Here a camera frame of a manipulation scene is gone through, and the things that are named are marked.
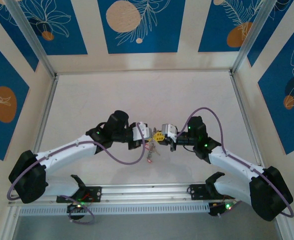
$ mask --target white wall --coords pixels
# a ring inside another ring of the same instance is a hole
[[[172,123],[180,130],[197,108],[209,107],[222,123],[225,146],[255,163],[241,111],[228,72],[130,71],[61,75],[45,128],[41,151],[74,141],[105,122],[115,110],[129,115],[129,123],[143,121],[161,130]],[[209,136],[220,142],[220,131],[210,112],[202,110]],[[142,148],[128,151],[127,144],[114,143],[114,156],[133,162]],[[121,165],[101,152],[69,164],[55,174],[77,174],[85,184],[165,184],[204,182],[217,167],[200,160],[181,146],[157,145],[160,156],[153,163],[145,157],[132,166]]]
[[[240,84],[247,113],[254,128],[263,161],[266,166],[272,165],[280,170],[293,196],[291,206],[294,211],[294,151],[285,155],[258,86],[258,81],[293,33],[294,1],[253,67],[251,68],[249,63],[245,61],[235,78]],[[286,220],[289,222],[294,235],[294,218]]]
[[[1,24],[0,51],[29,86],[29,92],[13,133],[6,157],[4,161],[0,160],[1,222],[1,218],[4,217],[5,206],[8,205],[6,194],[10,187],[10,182],[8,180],[9,173],[20,154],[33,147],[52,80],[41,64],[38,64],[36,72],[30,68],[29,64],[7,35],[6,31],[2,28]]]

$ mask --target white leaf drawing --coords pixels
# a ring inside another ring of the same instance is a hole
[[[21,0],[18,1],[18,4],[29,23],[36,26],[34,31],[39,30],[36,34],[41,35],[42,31],[47,31],[51,34],[57,33],[66,38],[69,37],[69,31],[64,24],[69,23],[72,16],[62,11],[57,11],[56,0]],[[0,16],[16,26],[8,9],[1,3]]]
[[[244,40],[248,33],[248,23],[258,13],[264,0],[257,0],[254,5],[253,0],[249,7],[245,8],[242,0],[224,0],[221,4],[225,8],[227,17],[233,21],[236,27],[241,29],[242,39]]]
[[[278,12],[278,11],[279,12],[285,11],[288,8],[288,6],[290,5],[290,2],[291,1],[292,0],[287,0],[285,2],[277,1],[276,4],[275,4],[275,6],[273,7],[273,9],[271,10],[271,12],[269,14],[269,17],[272,20],[274,20],[275,19],[276,12]]]
[[[157,27],[158,21],[156,14],[167,8],[170,1],[171,0],[126,0],[126,2],[133,5],[134,11],[139,12],[140,21],[133,30],[117,33],[115,38],[119,40],[117,46],[126,41],[132,43],[133,41],[137,42],[137,40],[140,40],[142,42],[148,33],[153,31],[153,27]]]

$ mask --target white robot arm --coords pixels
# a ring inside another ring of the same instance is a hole
[[[76,175],[71,177],[54,177],[52,174],[78,159],[108,151],[113,142],[127,143],[128,149],[135,149],[152,137],[152,130],[143,122],[128,124],[129,116],[123,111],[115,111],[107,122],[100,123],[75,141],[58,148],[33,154],[30,150],[21,154],[9,180],[23,203],[31,203],[41,196],[71,196],[81,199],[87,193],[85,184]],[[177,145],[193,146],[196,156],[209,164],[218,166],[234,177],[217,172],[206,180],[205,191],[212,199],[230,196],[253,207],[256,213],[271,221],[286,208],[284,200],[291,203],[292,195],[280,172],[270,167],[263,169],[237,157],[225,150],[219,142],[208,137],[206,125],[200,116],[191,117],[188,121],[188,132],[177,132],[172,124],[163,124],[161,145],[170,145],[176,150]],[[127,165],[137,163],[140,159]],[[268,182],[281,192],[277,194]],[[190,186],[197,193],[197,186]]]

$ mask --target small yellow part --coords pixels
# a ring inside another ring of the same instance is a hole
[[[156,132],[152,137],[156,142],[163,141],[165,136],[162,134],[161,131]]]

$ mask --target purple cable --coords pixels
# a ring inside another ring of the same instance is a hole
[[[138,163],[140,160],[142,160],[142,158],[143,158],[143,156],[144,156],[144,154],[145,154],[145,139],[144,139],[144,135],[143,135],[143,132],[142,132],[142,130],[141,130],[141,128],[139,127],[139,123],[136,123],[136,126],[137,126],[137,128],[138,128],[138,131],[139,131],[139,133],[140,133],[140,136],[141,136],[141,140],[142,140],[142,145],[144,146],[143,148],[142,148],[142,152],[141,152],[141,155],[140,155],[140,157],[136,160],[136,161],[133,161],[133,162],[124,162],[124,161],[121,161],[121,160],[119,160],[119,159],[117,159],[116,157],[114,157],[103,145],[101,145],[99,142],[96,142],[96,141],[81,141],[81,142],[79,142],[78,143],[78,146],[79,145],[83,145],[83,144],[95,144],[95,145],[97,145],[97,146],[99,146],[99,147],[101,147],[102,148],[102,150],[104,150],[113,160],[115,160],[116,162],[118,162],[118,163],[120,163],[120,164],[124,164],[124,165],[134,165],[134,164],[136,164],[136,163]],[[63,147],[63,148],[60,148],[60,149],[58,149],[58,150],[56,150],[56,151],[53,151],[53,152],[51,152],[51,153],[49,153],[48,154],[48,157],[52,157],[52,156],[54,156],[54,155],[56,155],[56,154],[58,154],[58,153],[60,153],[60,152],[62,152],[62,151],[65,151],[65,150],[67,150],[67,149],[70,149],[70,148],[72,148],[72,147],[75,147],[75,146],[77,146],[77,144],[76,143],[73,143],[73,144],[70,144],[70,145],[67,145],[67,146],[65,146],[65,147]],[[11,184],[11,186],[10,186],[10,188],[9,188],[9,190],[8,190],[8,192],[7,192],[7,199],[8,200],[10,200],[10,201],[15,201],[15,200],[18,200],[18,199],[20,199],[20,197],[18,196],[18,197],[11,197],[11,195],[12,195],[12,191],[14,190],[14,188],[15,188],[15,185],[18,183],[18,181],[29,171],[29,170],[31,170],[33,167],[35,167],[37,164],[39,164],[39,163],[41,163],[42,161],[44,161],[44,160],[46,160],[46,157],[42,157],[41,159],[39,159],[39,160],[37,160],[37,161],[35,161],[33,164],[31,164],[29,167],[27,167],[16,179],[15,179],[15,181],[13,181],[13,183]],[[77,201],[76,200],[74,200],[74,199],[72,199],[72,198],[70,198],[70,197],[67,197],[69,200],[71,199],[71,201],[74,201],[75,203],[77,203]],[[92,215],[92,216],[94,216],[94,214],[87,208],[87,207],[84,207],[84,209],[86,210],[86,211],[88,211],[89,213],[90,213],[90,215]],[[87,222],[75,222],[75,223],[78,223],[78,224],[88,224]]]
[[[211,112],[214,117],[216,118],[217,122],[218,122],[218,125],[219,125],[219,130],[220,130],[220,141],[221,141],[221,148],[223,150],[223,152],[228,156],[230,157],[231,159],[234,159],[235,161],[237,161],[238,163],[244,165],[245,167],[247,167],[248,169],[251,169],[251,166],[248,165],[247,163],[243,162],[242,160],[238,159],[237,157],[235,156],[232,156],[230,154],[227,154],[227,151],[225,149],[225,145],[224,145],[224,135],[223,135],[223,128],[222,128],[222,124],[221,124],[221,121],[219,120],[217,114],[211,110],[210,108],[208,107],[200,107],[200,108],[197,108],[195,111],[193,111],[190,116],[188,117],[186,123],[184,124],[184,126],[182,127],[182,130],[179,134],[177,134],[176,138],[178,138],[182,133],[183,131],[185,130],[185,128],[187,127],[188,125],[188,122],[189,120],[192,118],[192,116],[195,115],[195,113],[197,113],[198,111],[200,110],[208,110],[209,112]],[[259,171],[257,171],[255,168],[252,169],[252,171],[256,174],[258,174],[260,177],[262,177],[262,179],[264,179],[271,187],[272,189],[279,195],[279,197],[281,198],[281,200],[285,203],[285,205],[287,206],[289,212],[290,212],[290,215],[287,214],[287,213],[284,213],[284,212],[281,212],[280,214],[286,216],[286,217],[289,217],[289,218],[293,218],[294,217],[294,211],[292,209],[292,207],[290,206],[290,204],[288,203],[288,201],[285,199],[285,197],[282,195],[282,193],[275,187],[275,185],[267,178],[265,177],[263,174],[261,174]]]
[[[91,225],[91,224],[94,224],[94,222],[95,222],[95,215],[93,214],[92,211],[90,211],[90,209],[88,207],[86,207],[85,205],[81,204],[79,201],[76,201],[76,200],[72,199],[70,196],[61,195],[61,197],[65,198],[66,200],[72,201],[72,202],[80,205],[83,209],[85,209],[92,216],[92,220],[91,221],[87,221],[87,222],[75,221],[75,220],[72,219],[72,210],[71,210],[69,212],[69,215],[68,215],[68,218],[69,218],[69,220],[70,220],[71,223],[79,224],[79,225]]]

